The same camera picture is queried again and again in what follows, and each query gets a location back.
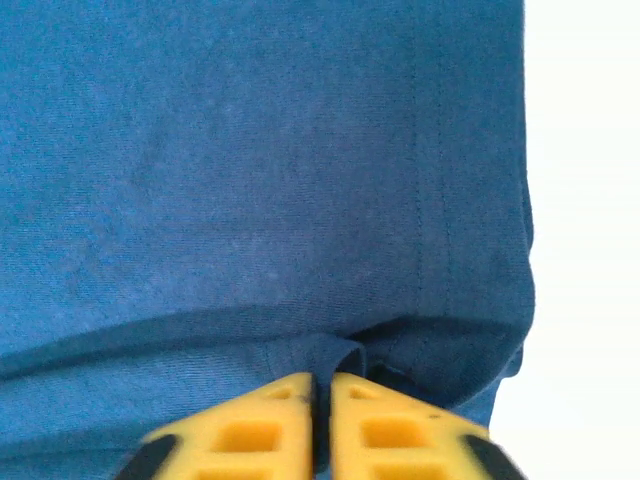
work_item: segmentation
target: white wall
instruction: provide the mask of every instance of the white wall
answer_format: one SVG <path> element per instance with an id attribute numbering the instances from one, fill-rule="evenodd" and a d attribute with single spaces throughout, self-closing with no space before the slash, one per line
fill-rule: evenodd
<path id="1" fill-rule="evenodd" d="M 526 3 L 538 306 L 493 437 L 531 480 L 640 480 L 640 3 Z"/>

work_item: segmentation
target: stitched seam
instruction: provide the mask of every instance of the stitched seam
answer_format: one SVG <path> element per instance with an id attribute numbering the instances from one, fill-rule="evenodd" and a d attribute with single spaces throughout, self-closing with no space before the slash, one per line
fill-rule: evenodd
<path id="1" fill-rule="evenodd" d="M 442 44 L 442 10 L 444 9 L 444 0 L 441 0 L 438 3 L 438 11 L 436 12 L 436 31 L 438 32 L 438 51 L 436 52 L 437 58 L 437 88 L 436 92 L 438 95 L 438 101 L 436 103 L 436 128 L 437 128 L 437 144 L 438 144 L 438 163 L 440 165 L 440 195 L 442 199 L 442 217 L 445 224 L 446 229 L 446 255 L 447 255 L 447 278 L 445 280 L 445 297 L 444 297 L 444 316 L 449 316 L 450 304 L 451 304 L 451 279 L 453 277 L 453 265 L 451 261 L 451 223 L 449 221 L 449 208 L 447 207 L 447 198 L 445 195 L 445 155 L 444 148 L 442 146 L 442 75 L 443 75 L 443 53 L 442 50 L 444 48 Z"/>
<path id="2" fill-rule="evenodd" d="M 447 273 L 446 273 L 446 279 L 445 279 L 445 298 L 444 298 L 444 311 L 443 311 L 443 315 L 444 317 L 448 317 L 449 316 L 449 310 L 450 310 L 450 303 L 451 303 L 451 279 L 453 277 L 453 265 L 452 265 L 452 261 L 451 261 L 451 224 L 449 222 L 449 210 L 447 208 L 447 199 L 446 199 L 446 195 L 445 195 L 445 173 L 444 173 L 444 168 L 445 168 L 445 156 L 444 156 L 444 148 L 442 146 L 442 75 L 443 75 L 443 38 L 442 38 L 442 29 L 443 29 L 443 21 L 442 21 L 442 15 L 443 15 L 443 9 L 444 9 L 444 0 L 441 0 L 440 2 L 438 2 L 438 6 L 434 15 L 434 28 L 435 28 L 435 32 L 437 35 L 437 49 L 436 49 L 436 95 L 437 95 L 437 101 L 436 101 L 436 141 L 437 141 L 437 161 L 441 170 L 440 173 L 440 198 L 442 200 L 442 217 L 444 220 L 444 224 L 445 224 L 445 232 L 446 232 L 446 255 L 447 255 Z M 423 339 L 422 340 L 422 346 L 421 348 L 418 349 L 418 351 L 416 352 L 416 356 L 413 359 L 413 361 L 409 364 L 409 370 L 407 372 L 407 374 L 409 376 L 413 375 L 413 372 L 415 370 L 415 367 L 418 363 L 418 360 L 420 359 L 420 357 L 422 356 L 422 352 L 425 351 L 425 349 L 427 348 L 427 340 Z"/>
<path id="3" fill-rule="evenodd" d="M 417 268 L 418 268 L 418 288 L 416 290 L 416 299 L 415 299 L 415 308 L 416 315 L 420 314 L 420 302 L 422 300 L 422 292 L 424 289 L 424 275 L 422 272 L 423 262 L 424 262 L 424 219 L 423 219 L 423 210 L 422 210 L 422 175 L 420 175 L 420 159 L 418 155 L 418 33 L 417 33 L 417 24 L 418 24 L 418 9 L 416 7 L 416 3 L 411 3 L 412 7 L 412 15 L 411 15 L 411 47 L 413 50 L 413 55 L 411 59 L 411 92 L 412 92 L 412 102 L 413 102 L 413 132 L 412 132 L 412 150 L 413 150 L 413 158 L 415 162 L 415 170 L 416 170 L 416 210 L 418 213 L 418 248 L 417 248 Z"/>

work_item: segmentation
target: yellow plastic grip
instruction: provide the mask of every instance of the yellow plastic grip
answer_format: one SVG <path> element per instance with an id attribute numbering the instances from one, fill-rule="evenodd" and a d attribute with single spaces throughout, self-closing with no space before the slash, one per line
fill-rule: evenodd
<path id="1" fill-rule="evenodd" d="M 310 480 L 313 379 L 289 375 L 147 435 L 115 480 Z M 333 480 L 524 480 L 488 431 L 347 373 L 331 386 Z"/>

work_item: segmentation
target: blue fabric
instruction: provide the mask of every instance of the blue fabric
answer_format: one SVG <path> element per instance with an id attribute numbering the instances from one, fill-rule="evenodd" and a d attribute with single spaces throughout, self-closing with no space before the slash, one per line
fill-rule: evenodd
<path id="1" fill-rule="evenodd" d="M 0 18 L 0 478 L 304 370 L 488 424 L 534 310 L 519 0 Z"/>

